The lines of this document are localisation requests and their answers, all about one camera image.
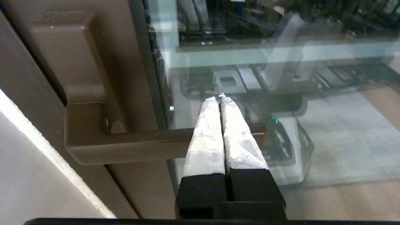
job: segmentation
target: white wall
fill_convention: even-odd
[[[80,177],[72,174],[67,178],[61,172],[63,159],[60,157],[57,167],[20,125],[10,121],[10,111],[5,112],[4,107],[13,105],[2,98],[2,91],[0,95],[0,224],[18,225],[37,217],[105,217],[93,204],[96,201],[82,194],[86,189],[91,195],[86,184],[81,182],[79,190],[70,181],[79,182]]]

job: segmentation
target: brown door handle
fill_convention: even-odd
[[[66,111],[65,146],[82,165],[183,158],[193,135],[193,128],[111,134],[102,104],[71,104]],[[261,147],[265,125],[249,127]]]
[[[32,25],[38,49],[67,99],[65,146],[82,165],[128,163],[186,156],[193,129],[127,133],[121,99],[110,80],[96,15],[46,12]],[[265,126],[251,125],[264,142]]]

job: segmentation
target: glass door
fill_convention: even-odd
[[[223,92],[267,126],[289,219],[398,219],[399,4],[144,0],[167,127]]]

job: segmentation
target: wooden floor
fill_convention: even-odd
[[[398,130],[400,130],[399,89],[398,86],[392,86],[363,92],[364,97]],[[287,204],[288,219],[400,219],[400,181],[309,189],[287,187],[282,189],[282,194]]]

